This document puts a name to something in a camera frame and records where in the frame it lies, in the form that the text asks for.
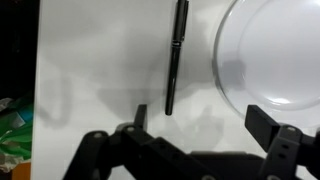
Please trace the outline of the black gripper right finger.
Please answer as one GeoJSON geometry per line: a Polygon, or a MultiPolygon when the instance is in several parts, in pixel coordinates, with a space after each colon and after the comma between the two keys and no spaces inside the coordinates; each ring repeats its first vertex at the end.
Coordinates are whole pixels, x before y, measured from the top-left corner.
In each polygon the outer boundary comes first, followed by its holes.
{"type": "Polygon", "coordinates": [[[298,159],[302,139],[298,128],[278,123],[257,105],[247,107],[245,127],[267,159],[298,159]]]}

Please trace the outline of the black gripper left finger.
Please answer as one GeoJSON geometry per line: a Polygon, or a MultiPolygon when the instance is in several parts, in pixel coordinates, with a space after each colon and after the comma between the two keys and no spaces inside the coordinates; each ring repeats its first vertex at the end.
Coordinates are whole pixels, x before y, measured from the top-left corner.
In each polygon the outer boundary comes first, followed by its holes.
{"type": "Polygon", "coordinates": [[[117,126],[115,136],[132,138],[133,140],[145,140],[148,137],[147,129],[147,105],[140,104],[137,107],[134,120],[129,123],[122,123],[117,126]]]}

